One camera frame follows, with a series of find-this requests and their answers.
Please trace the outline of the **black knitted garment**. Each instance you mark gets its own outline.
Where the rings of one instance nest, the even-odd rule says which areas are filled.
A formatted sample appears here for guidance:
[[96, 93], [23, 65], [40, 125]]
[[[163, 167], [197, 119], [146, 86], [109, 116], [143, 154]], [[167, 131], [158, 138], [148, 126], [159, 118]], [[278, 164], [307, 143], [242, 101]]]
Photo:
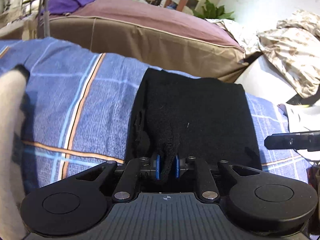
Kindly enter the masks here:
[[136, 94], [125, 161], [159, 157], [166, 181], [178, 158], [221, 160], [261, 169], [259, 147], [241, 85], [148, 69]]

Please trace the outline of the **white pillow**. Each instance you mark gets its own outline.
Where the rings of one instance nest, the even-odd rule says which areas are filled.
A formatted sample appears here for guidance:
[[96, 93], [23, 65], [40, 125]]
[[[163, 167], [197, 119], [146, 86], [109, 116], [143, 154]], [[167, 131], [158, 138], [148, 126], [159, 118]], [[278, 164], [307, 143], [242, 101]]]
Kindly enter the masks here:
[[286, 103], [297, 93], [264, 55], [258, 57], [235, 81], [246, 93], [272, 103]]

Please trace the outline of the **brown and mauve bed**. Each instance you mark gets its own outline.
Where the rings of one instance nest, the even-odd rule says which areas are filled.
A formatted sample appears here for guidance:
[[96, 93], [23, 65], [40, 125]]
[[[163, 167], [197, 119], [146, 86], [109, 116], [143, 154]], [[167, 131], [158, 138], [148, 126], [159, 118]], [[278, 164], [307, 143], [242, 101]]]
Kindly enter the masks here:
[[238, 42], [216, 24], [133, 0], [95, 0], [49, 16], [50, 35], [95, 53], [234, 82], [248, 67]]

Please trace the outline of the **beige patterned crumpled duvet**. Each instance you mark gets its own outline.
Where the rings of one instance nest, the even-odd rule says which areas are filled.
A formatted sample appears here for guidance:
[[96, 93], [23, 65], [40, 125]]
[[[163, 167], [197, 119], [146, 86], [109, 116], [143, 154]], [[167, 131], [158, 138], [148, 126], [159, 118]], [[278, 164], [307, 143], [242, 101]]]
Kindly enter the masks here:
[[319, 16], [298, 9], [274, 29], [249, 30], [233, 20], [209, 20], [240, 45], [249, 57], [260, 52], [281, 73], [302, 98], [319, 89]]

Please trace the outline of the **blue plaid bed sheet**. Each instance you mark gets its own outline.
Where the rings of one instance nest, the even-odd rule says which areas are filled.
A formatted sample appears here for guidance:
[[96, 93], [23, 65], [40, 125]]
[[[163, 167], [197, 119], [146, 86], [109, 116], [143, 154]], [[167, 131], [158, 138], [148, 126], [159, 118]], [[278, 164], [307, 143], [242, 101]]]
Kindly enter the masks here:
[[[25, 122], [21, 169], [25, 193], [105, 161], [120, 165], [129, 162], [125, 161], [125, 153], [136, 94], [145, 72], [161, 68], [118, 54], [93, 53], [52, 37], [3, 40], [1, 73], [18, 64], [30, 73], [22, 101]], [[259, 147], [261, 169], [257, 170], [309, 182], [311, 166], [301, 155], [294, 150], [268, 150], [264, 146], [269, 135], [289, 130], [284, 112], [274, 103], [245, 94]], [[222, 188], [225, 182], [218, 163], [208, 165], [217, 186]], [[166, 181], [152, 181], [144, 191], [182, 192], [175, 175], [176, 161]]]

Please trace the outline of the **white garment at right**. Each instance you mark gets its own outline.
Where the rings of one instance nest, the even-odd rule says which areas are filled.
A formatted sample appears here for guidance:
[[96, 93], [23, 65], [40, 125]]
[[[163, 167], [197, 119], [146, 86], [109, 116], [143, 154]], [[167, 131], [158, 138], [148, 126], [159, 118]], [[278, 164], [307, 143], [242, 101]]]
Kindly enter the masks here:
[[279, 104], [288, 119], [289, 132], [319, 131], [319, 106]]

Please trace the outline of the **green potted plant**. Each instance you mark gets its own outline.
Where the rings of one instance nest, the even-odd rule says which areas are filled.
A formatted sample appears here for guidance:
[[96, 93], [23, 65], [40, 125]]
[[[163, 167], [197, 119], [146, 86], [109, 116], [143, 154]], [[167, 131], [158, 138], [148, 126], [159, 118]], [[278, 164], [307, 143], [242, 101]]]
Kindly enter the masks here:
[[201, 19], [234, 20], [234, 12], [226, 12], [224, 5], [217, 7], [214, 3], [210, 2], [209, 0], [205, 0], [204, 6], [202, 6], [201, 8], [201, 12], [193, 10], [193, 15], [195, 17]]

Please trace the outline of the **grey cloth at left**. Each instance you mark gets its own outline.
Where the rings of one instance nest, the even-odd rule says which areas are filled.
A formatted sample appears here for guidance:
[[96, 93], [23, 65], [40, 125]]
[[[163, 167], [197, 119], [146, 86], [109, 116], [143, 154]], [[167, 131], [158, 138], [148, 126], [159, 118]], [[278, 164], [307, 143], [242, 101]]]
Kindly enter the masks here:
[[22, 64], [1, 75], [1, 239], [26, 236], [19, 208], [25, 197], [21, 161], [22, 101], [30, 73]]

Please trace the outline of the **purple cloth on bed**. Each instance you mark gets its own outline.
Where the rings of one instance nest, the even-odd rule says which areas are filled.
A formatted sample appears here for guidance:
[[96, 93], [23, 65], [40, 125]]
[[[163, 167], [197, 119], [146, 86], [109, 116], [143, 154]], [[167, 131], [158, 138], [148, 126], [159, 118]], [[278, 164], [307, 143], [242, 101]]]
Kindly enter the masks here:
[[51, 15], [73, 13], [95, 0], [49, 0], [48, 11]]

